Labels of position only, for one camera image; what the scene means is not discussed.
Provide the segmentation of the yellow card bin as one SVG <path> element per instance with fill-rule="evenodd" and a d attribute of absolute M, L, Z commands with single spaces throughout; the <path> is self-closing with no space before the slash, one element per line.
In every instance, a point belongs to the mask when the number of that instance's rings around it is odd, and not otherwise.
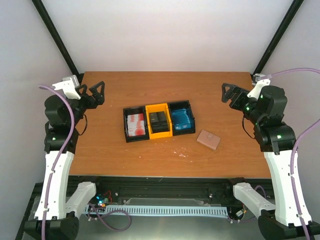
<path fill-rule="evenodd" d="M 173 136 L 173 126 L 167 103 L 145 106 L 149 138 L 159 139 Z"/>

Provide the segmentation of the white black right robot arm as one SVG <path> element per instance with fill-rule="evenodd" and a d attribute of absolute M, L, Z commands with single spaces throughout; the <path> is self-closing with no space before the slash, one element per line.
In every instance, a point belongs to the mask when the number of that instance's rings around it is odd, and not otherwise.
<path fill-rule="evenodd" d="M 305 205 L 298 172 L 298 140 L 294 130 L 284 121 L 288 99 L 283 88 L 259 81 L 249 91 L 223 83 L 221 101 L 242 112 L 243 119 L 253 124 L 252 138 L 257 141 L 267 162 L 274 193 L 274 203 L 260 195 L 248 182 L 234 179 L 233 197 L 257 218 L 259 230 L 266 240 L 306 238 L 320 233 L 319 223 Z"/>

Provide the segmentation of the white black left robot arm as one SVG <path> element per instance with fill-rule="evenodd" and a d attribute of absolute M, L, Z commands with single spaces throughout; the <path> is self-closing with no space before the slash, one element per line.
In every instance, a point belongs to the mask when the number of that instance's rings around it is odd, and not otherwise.
<path fill-rule="evenodd" d="M 105 102 L 105 83 L 100 81 L 88 88 L 77 80 L 64 80 L 39 88 L 53 93 L 44 102 L 45 175 L 37 210 L 33 219 L 25 222 L 24 232 L 35 240 L 74 240 L 86 206 L 104 195 L 102 186 L 85 181 L 67 198 L 70 168 L 80 136 L 76 125 L 86 117 L 87 110 Z"/>

